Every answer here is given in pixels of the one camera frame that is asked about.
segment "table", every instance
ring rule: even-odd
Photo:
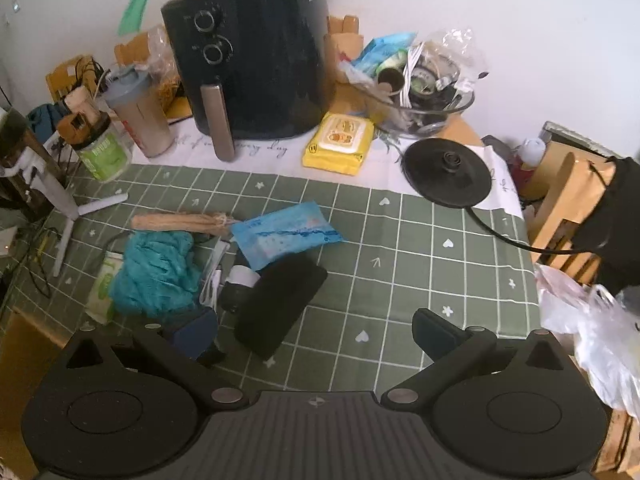
[[[418,308],[430,308],[461,327],[485,326],[501,337],[524,338],[539,327],[529,254],[485,234],[462,210],[417,196],[401,175],[397,152],[380,140],[354,178],[302,168],[300,153],[310,134],[239,143],[239,159],[225,164],[212,156],[210,139],[193,121],[176,128],[178,142],[168,153],[150,164],[136,150],[134,161],[142,164],[133,164],[114,182],[100,184],[83,168],[77,172],[70,189],[79,203],[119,192],[129,198],[79,219],[63,271],[49,279],[51,300],[20,269],[7,296],[10,307],[66,340],[89,320],[82,308],[100,248],[127,228],[133,215],[224,211],[249,219],[314,200],[346,241],[311,251],[328,278],[274,357],[263,362],[251,355],[233,338],[234,318],[221,316],[218,341],[227,358],[218,372],[247,392],[286,387],[381,394],[430,364],[412,341],[410,323]],[[506,168],[490,150],[479,155],[493,170],[494,186],[476,213],[501,233],[526,241]],[[53,212],[46,225],[62,230],[63,223]],[[196,241],[194,259],[203,267],[215,240]],[[125,244],[117,240],[113,250],[123,251]],[[18,254],[25,249],[23,244]],[[236,250],[232,244],[225,255],[223,274]],[[50,244],[43,255],[47,273],[54,254]],[[116,315],[107,330],[126,333],[139,323]]]

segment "green checkered tablecloth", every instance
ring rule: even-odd
[[[80,171],[70,184],[79,203],[118,192],[129,199],[80,219],[63,272],[50,278],[52,299],[41,297],[21,270],[8,305],[29,312],[64,336],[87,320],[82,306],[93,285],[89,262],[102,245],[153,211],[225,211],[249,219],[314,200],[345,242],[311,251],[328,278],[284,343],[263,362],[233,337],[234,318],[221,318],[219,343],[227,352],[218,370],[248,392],[374,390],[382,393],[430,364],[414,344],[411,319],[428,307],[458,326],[482,325],[503,337],[524,338],[539,326],[537,293],[528,253],[485,234],[462,210],[386,190],[304,178],[169,166],[131,166],[101,185]],[[526,241],[524,222],[503,210],[477,210],[496,230]],[[61,229],[54,212],[47,226]],[[113,250],[124,250],[125,240]],[[204,266],[215,240],[194,248]],[[53,265],[46,249],[44,268]],[[230,269],[236,247],[223,259]],[[140,320],[116,316],[114,333]]]

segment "white and green packet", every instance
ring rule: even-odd
[[[113,320],[114,305],[113,300],[109,297],[109,285],[119,272],[123,262],[122,254],[107,251],[98,277],[89,292],[89,299],[84,311],[94,321],[102,325],[107,325]]]

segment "air fryer handle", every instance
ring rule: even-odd
[[[202,85],[200,94],[216,156],[223,162],[231,162],[236,158],[236,149],[234,140],[231,137],[229,120],[226,116],[225,96],[222,92],[222,86]]]

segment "gray bottle lid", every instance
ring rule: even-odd
[[[116,109],[136,101],[151,88],[151,75],[146,71],[138,71],[135,66],[127,65],[111,75],[111,83],[104,93],[104,100],[109,108]]]

